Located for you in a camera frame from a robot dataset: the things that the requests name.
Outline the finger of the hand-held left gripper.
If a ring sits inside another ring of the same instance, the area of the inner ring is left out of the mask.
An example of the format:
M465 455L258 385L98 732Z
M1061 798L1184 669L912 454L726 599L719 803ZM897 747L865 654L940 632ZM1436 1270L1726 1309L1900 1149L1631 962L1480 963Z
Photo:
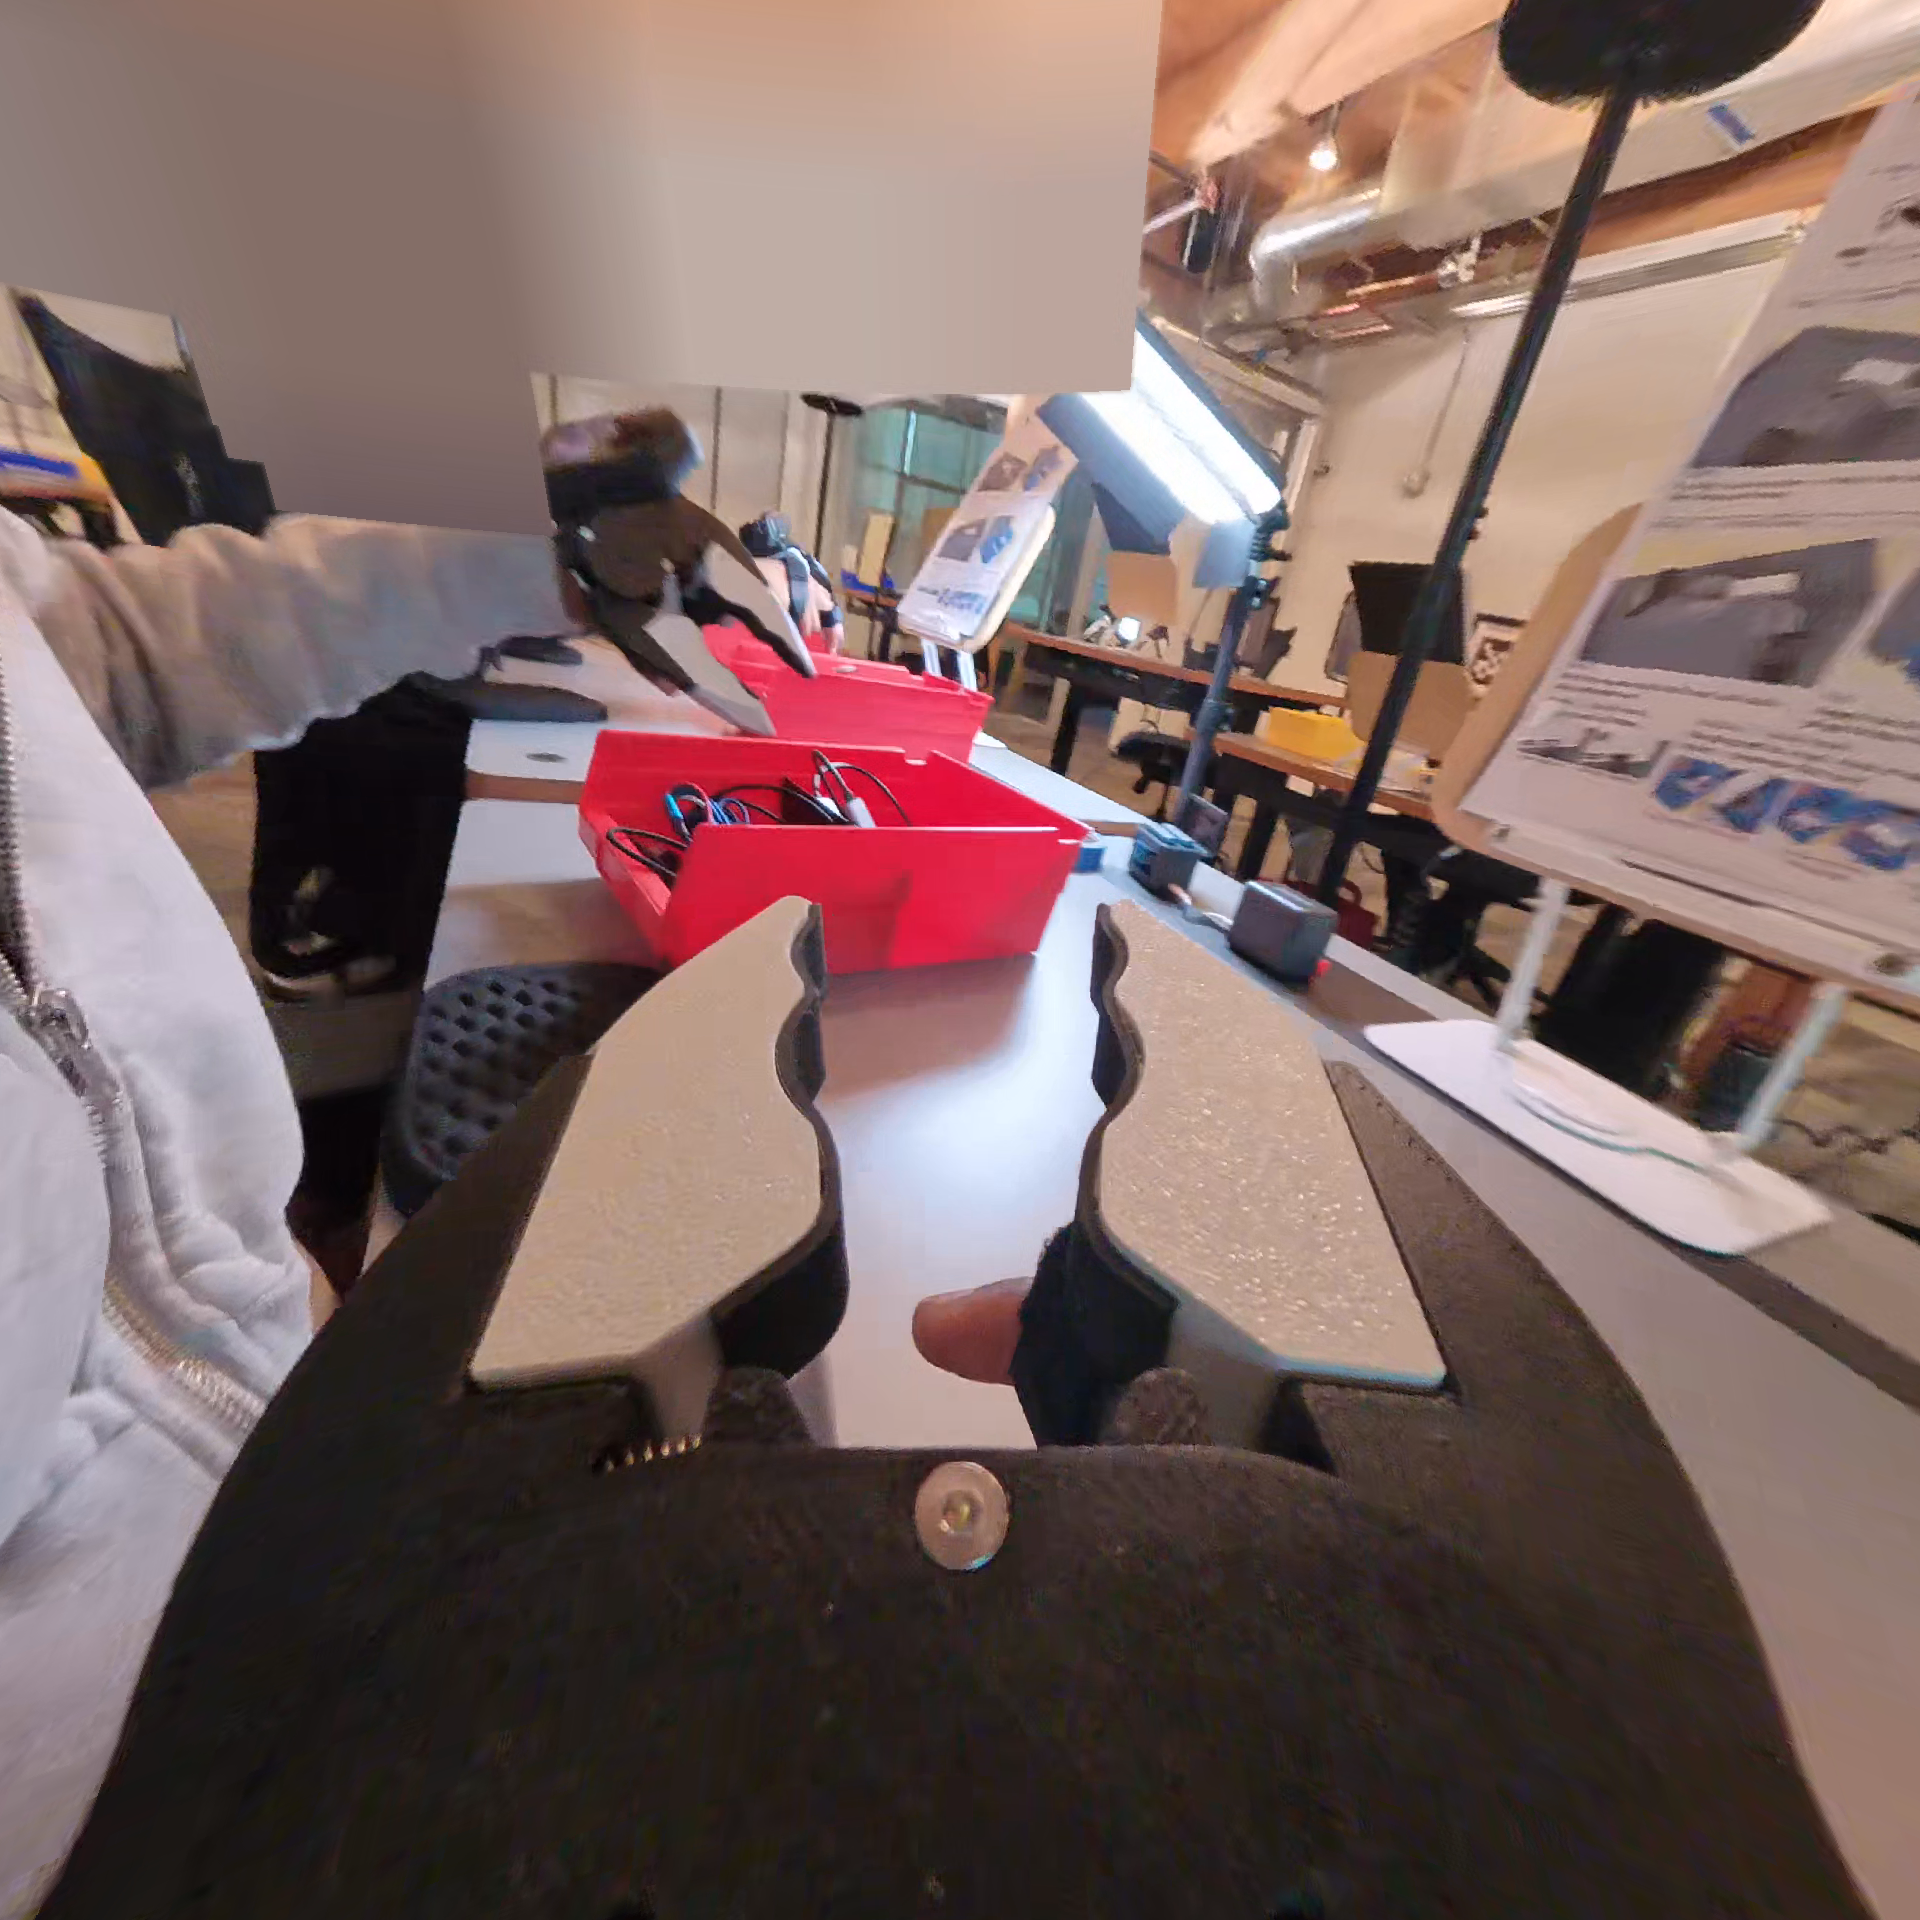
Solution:
M706 632L684 611L606 603L596 610L596 632L643 678L686 695L733 732L776 737L763 699L718 659Z
M759 561L712 513L680 513L676 573L686 611L707 625L730 618L802 678L817 668L787 592L776 590Z

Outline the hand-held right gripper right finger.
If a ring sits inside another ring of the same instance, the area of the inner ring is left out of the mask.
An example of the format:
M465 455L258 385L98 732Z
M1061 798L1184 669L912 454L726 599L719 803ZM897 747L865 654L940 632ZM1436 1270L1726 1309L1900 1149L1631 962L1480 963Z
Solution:
M1019 1309L1033 1440L1119 1434L1176 1375L1201 1443L1318 1454L1310 1388L1433 1397L1448 1365L1331 1068L1279 998L1137 902L1095 910L1069 1221Z

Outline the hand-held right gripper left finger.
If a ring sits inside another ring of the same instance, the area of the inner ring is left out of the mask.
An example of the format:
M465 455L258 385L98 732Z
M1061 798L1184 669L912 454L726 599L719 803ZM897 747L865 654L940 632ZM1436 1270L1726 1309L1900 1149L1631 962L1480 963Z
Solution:
M817 1368L850 1300L824 983L822 910L784 895L612 1022L510 1233L475 1388L636 1383L677 1438L724 1373Z

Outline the red plastic bin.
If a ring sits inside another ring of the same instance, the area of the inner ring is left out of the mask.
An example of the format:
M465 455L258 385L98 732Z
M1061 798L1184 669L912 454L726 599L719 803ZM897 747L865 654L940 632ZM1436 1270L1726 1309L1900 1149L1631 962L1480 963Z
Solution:
M819 649L810 649L815 671L807 678L733 620L706 625L701 635L714 659L757 698L782 739L965 761L992 709L982 689Z
M1036 951L1088 833L938 752L637 729L596 736L577 826L653 968L794 898L833 974Z

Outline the person's left forearm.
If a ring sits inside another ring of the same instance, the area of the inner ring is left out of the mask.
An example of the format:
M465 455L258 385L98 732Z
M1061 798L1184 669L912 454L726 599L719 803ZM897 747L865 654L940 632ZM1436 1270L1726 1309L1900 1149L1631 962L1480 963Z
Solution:
M95 548L3 513L3 763L160 790L566 630L543 537L287 516Z

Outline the person's right hand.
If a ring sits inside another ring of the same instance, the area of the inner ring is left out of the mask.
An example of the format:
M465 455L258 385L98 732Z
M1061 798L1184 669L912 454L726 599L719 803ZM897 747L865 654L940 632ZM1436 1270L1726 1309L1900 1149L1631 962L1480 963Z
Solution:
M1011 1386L1029 1292L1028 1277L1007 1277L925 1296L909 1319L915 1351L957 1380Z

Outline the black floor lamp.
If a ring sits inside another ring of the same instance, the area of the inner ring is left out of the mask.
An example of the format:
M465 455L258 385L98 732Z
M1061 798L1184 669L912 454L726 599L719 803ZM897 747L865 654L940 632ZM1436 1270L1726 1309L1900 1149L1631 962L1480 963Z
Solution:
M819 421L817 474L813 488L813 540L824 541L827 508L832 503L833 460L839 428L861 420L868 408L852 395L799 391L803 408Z

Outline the black perforated chair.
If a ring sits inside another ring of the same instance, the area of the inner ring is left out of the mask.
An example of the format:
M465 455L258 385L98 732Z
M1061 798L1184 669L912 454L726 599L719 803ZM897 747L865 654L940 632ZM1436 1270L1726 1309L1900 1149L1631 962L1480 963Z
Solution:
M548 962L449 974L420 998L379 1139L394 1211L412 1217L660 974L619 962Z

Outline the grey cube device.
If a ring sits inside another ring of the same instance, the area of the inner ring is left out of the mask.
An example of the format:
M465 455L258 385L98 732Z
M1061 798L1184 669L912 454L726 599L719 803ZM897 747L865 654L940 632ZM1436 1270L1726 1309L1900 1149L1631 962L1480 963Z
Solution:
M1285 884L1247 879L1226 924L1227 949L1292 990L1307 987L1323 970L1337 932L1337 914Z

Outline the dark cloth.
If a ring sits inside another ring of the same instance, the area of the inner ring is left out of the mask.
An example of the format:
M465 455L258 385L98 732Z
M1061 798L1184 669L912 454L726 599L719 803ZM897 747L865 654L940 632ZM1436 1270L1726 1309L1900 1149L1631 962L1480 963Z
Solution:
M362 1272L468 784L468 709L412 676L251 755L247 948L300 1116L287 1221L325 1283Z

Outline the long wooden desk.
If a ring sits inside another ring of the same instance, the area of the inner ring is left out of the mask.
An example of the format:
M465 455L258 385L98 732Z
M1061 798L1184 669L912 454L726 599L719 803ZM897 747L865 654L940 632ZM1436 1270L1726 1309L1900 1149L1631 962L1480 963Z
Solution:
M1019 668L1047 674L1068 694L1047 752L1047 767L1068 774L1092 712L1135 704L1145 720L1179 714L1192 725L1205 702L1209 679L1198 668L1145 657L1139 651L1081 637L1044 635L1015 622L1003 625L995 645L1011 648ZM1227 684L1226 717L1211 737L1209 763L1201 791L1220 808L1250 801L1251 824L1239 842L1235 874L1255 877L1279 826L1329 830L1342 806L1349 775L1331 755L1313 755L1279 746L1255 732L1255 721L1272 709L1319 712L1342 715L1345 698L1333 692L1302 689L1257 678L1233 676ZM1179 808L1189 734L1150 725L1112 736L1109 749L1135 772L1134 791L1162 791L1155 818L1171 820Z

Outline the led light panel on stand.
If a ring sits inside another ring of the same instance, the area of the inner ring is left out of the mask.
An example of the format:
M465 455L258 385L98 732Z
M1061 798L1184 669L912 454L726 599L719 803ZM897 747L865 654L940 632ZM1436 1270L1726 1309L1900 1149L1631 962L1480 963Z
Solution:
M1083 474L1107 541L1112 611L1189 633L1213 608L1211 668L1187 723L1169 818L1187 826L1233 707L1239 643L1274 593L1290 530L1284 467L1137 313L1123 387L1056 391L1033 417Z

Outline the person's grey hoodie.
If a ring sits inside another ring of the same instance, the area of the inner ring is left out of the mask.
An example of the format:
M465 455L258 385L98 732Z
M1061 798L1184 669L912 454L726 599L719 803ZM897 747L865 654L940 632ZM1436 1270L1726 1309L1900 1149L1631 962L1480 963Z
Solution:
M154 787L22 787L3 754L1 1884L32 1915L315 1319L286 1068Z

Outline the dark stand pole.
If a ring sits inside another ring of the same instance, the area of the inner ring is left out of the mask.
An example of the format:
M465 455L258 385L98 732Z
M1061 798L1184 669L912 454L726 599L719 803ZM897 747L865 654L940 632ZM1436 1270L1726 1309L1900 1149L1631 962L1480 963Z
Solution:
M1587 103L1594 115L1451 511L1406 610L1379 706L1318 869L1321 904L1340 900L1633 113L1650 102L1691 100L1740 81L1783 51L1815 11L1815 2L1512 2L1499 14L1497 62L1506 81L1545 106Z

